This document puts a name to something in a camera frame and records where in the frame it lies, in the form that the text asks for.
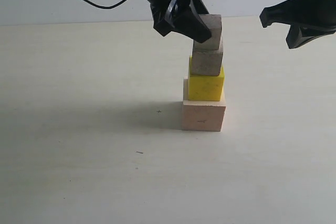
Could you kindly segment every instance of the table surface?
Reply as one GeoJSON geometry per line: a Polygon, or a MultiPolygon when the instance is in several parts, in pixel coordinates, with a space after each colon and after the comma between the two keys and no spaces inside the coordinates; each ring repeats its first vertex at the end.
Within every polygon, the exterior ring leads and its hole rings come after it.
{"type": "Polygon", "coordinates": [[[334,224],[336,40],[224,18],[223,131],[184,132],[192,41],[0,27],[2,224],[334,224]]]}

